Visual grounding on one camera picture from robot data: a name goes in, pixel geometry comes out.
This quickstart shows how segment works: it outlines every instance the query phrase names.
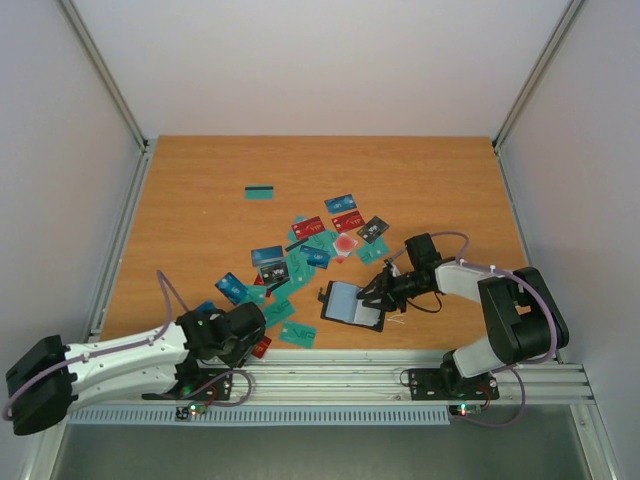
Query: cable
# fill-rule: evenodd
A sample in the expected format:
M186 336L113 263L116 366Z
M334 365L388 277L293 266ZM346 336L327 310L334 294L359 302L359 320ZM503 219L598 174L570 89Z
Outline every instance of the cable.
M187 307L186 303L184 303L184 300L182 300L182 297L180 297L180 295L178 294L178 292L175 289L175 287L171 284L169 279L166 277L166 275L164 273L162 273L161 270L157 270L156 271L156 277L158 278L158 282L160 283L160 289L162 290L162 295L164 296L164 304L165 304L165 309L166 309L166 312L167 312L167 320L165 321L165 323L162 326L162 328L160 328L158 333L156 333L152 337L152 340L151 340L152 342L155 342L156 340L161 338L166 333L166 331L168 330L168 328L171 325L171 323L173 323L173 309L171 308L171 299L169 298L169 293L167 292L167 287L169 287L169 290L171 290L171 293L173 293L173 295L176 297L176 300L182 306L182 308L184 308L184 310L186 312L189 311L189 308ZM73 365L74 363L78 363L78 362L82 362L82 361L89 361L89 359L91 359L91 358L101 357L102 355L108 355L110 353L123 352L125 350L129 350L129 349L132 349L132 348L145 346L145 345L148 345L148 344L149 344L149 339L144 339L144 340L139 340L137 342L132 342L132 343L129 343L129 344L126 344L126 345L119 345L119 346L116 346L116 347L105 348L104 350L98 350L96 352L89 352L87 355L78 355L76 357L72 357L72 358L69 358L67 360L63 360L62 362L56 363L55 365L52 365L49 368L44 369L43 371L39 372L37 375L34 375L29 380L27 380L20 388L18 388L18 390L16 390L14 392L13 395L11 395L11 397L9 397L7 402L4 404L4 407L2 407L2 418L3 418L3 420L6 420L6 421L13 420L13 417L9 413L9 411L11 410L11 406L22 395L24 395L24 393L27 390L29 390L31 387L33 387L36 383L38 383L40 380L42 380L43 378L47 377L48 375L51 375L52 373L60 370L61 368L68 367L69 365Z
M489 423L489 422L483 422L482 420L476 420L475 418L463 417L461 415L452 415L451 417L456 420L464 420L465 422L469 422L475 425L480 425L481 427L489 427L489 428L506 428L517 423L522 418L522 414L524 413L524 407L526 404L526 395L524 393L524 382L522 381L522 377L516 370L514 370L511 367L509 367L508 370L511 373L513 373L518 379L518 383L520 384L520 392L522 394L522 400L520 401L520 409L518 410L518 413L516 413L516 415L511 420L504 423Z
M436 297L436 300L438 301L438 310L429 310L428 308L424 308L419 305L416 305L411 300L407 300L407 303L411 305L413 308L415 308L416 310L420 310L421 312L438 313L440 310L442 310L442 300L440 300L440 296L438 295L438 292L433 292L433 294Z
M167 398L169 400L188 400L191 397L196 396L197 394L199 394L203 390L206 390L211 385L216 383L218 380L222 380L227 375L234 375L236 373L238 375L240 375L241 377L244 377L244 379L247 381L247 385L248 385L247 386L247 393L245 393L242 397L240 397L239 400L236 400L235 402L212 401L210 403L210 405L213 405L214 407L237 407L237 406L242 405L243 403L245 403L247 400L249 400L249 397L251 396L251 392L253 391L253 380L251 380L251 376L245 370L228 370L228 371L226 371L224 373L221 373L220 375L217 375L217 376L213 377L211 380L208 380L207 383L205 383L204 385L198 387L196 390L191 392L189 395L185 395L184 397L174 397L172 395L166 395L166 394L163 394L161 396L164 397L164 398Z

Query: white backdrop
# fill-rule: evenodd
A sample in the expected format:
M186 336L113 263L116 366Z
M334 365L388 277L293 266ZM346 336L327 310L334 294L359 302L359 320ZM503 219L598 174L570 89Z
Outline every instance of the white backdrop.
M640 3L589 0L503 149L533 264L638 478Z
M41 338L80 340L138 157L56 3L0 7L3 379ZM0 445L0 478L14 480L28 441L0 420Z
M77 0L143 132L494 136L566 0Z

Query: gray floor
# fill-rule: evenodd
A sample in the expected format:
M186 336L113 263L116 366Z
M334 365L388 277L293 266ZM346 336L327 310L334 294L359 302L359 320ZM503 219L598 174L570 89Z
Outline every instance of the gray floor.
M496 408L495 420L512 410ZM568 407L529 407L506 429L72 426L54 479L582 479Z

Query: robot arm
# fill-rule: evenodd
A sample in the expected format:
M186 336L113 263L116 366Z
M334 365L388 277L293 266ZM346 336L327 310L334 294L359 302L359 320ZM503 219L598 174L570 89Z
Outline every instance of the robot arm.
M429 234L405 244L414 271L398 275L387 261L357 298L364 306L385 312L404 312L407 299L428 292L458 295L482 305L487 336L443 358L440 372L450 396L459 398L465 386L476 385L488 372L545 355L569 342L564 319L535 268L507 272L442 259ZM517 307L529 311L521 313ZM555 327L555 348L549 316Z
M59 335L47 337L7 372L11 415L3 413L16 435L29 435L92 403L179 395L200 379L197 360L241 367L264 333L262 312L246 303L230 312L188 311L165 327L106 342L63 345Z

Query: blue card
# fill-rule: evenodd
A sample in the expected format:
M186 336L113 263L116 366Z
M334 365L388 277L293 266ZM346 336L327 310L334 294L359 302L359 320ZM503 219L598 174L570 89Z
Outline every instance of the blue card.
M280 245L251 250L251 263L254 267L278 263L281 262L283 258L284 251Z
M326 269L329 266L329 260L331 260L331 255L328 252L322 253L313 253L307 257L307 265L311 265L312 267L324 268Z
M343 195L342 197L336 197L329 200L325 200L324 204L327 206L330 214L346 212L352 208L358 208L353 195Z
M222 292L222 294L229 299L234 305L238 305L244 297L247 296L249 291L236 276L228 272L224 277L218 280L216 288Z
M196 307L196 312L205 312L207 310L215 310L216 306L213 304L211 300L207 300L202 305Z

